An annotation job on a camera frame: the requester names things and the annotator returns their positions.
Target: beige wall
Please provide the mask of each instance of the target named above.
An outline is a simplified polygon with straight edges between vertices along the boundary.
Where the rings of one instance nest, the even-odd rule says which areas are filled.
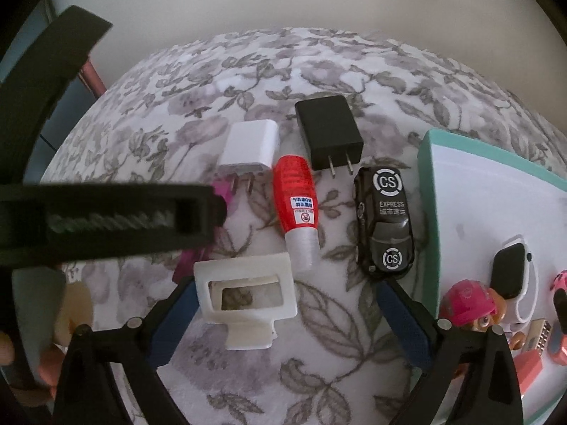
[[[567,131],[567,47],[534,0],[53,0],[114,23],[93,64],[108,84],[152,51],[217,33],[316,26],[380,30],[454,57]]]

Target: toy eye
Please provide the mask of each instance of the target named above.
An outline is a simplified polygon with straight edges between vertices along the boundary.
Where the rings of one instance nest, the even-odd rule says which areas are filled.
[[[478,320],[478,325],[481,328],[487,328],[489,324],[490,324],[490,317],[489,316],[485,316],[485,317],[480,318]]]

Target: table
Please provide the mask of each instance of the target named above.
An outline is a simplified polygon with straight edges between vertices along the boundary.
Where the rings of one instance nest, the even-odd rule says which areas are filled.
[[[380,34],[291,28],[228,33],[138,63],[79,121],[43,181],[210,182],[230,123],[273,119],[298,138],[294,103],[344,95],[365,140],[363,163],[402,170],[416,235],[419,286],[426,245],[416,167],[432,127],[479,138],[567,176],[567,138],[511,92],[453,59]],[[158,373],[193,425],[386,424],[409,392],[408,366],[354,262],[352,176],[315,175],[322,262],[297,280],[299,314],[276,323],[268,350],[226,351],[226,329],[199,314]],[[235,197],[214,258],[285,250],[270,174]],[[143,316],[174,289],[179,252],[67,264],[95,303],[94,329]],[[229,295],[232,308],[249,291]],[[144,423],[124,375],[119,388]]]

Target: black toy car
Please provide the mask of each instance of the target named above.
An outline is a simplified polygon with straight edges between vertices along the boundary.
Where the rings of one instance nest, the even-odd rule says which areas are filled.
[[[355,260],[372,278],[401,278],[414,245],[402,175],[395,168],[361,168],[354,178],[358,224]]]

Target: metal prong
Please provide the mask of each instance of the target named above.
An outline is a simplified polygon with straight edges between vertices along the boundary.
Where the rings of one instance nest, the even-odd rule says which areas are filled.
[[[346,153],[346,155],[347,155],[347,166],[349,167],[349,173],[352,176],[354,174],[353,164],[350,162],[349,154]]]
[[[252,189],[254,188],[254,174],[250,174],[250,179],[248,180],[248,194],[252,194]]]
[[[331,170],[331,176],[333,176],[334,179],[337,173],[335,172],[335,167],[333,166],[333,160],[331,160],[331,155],[328,155],[327,158],[329,159],[329,168]]]
[[[236,190],[238,190],[238,175],[234,174],[232,176],[232,182],[230,184],[230,191],[232,192],[232,195],[236,195]]]

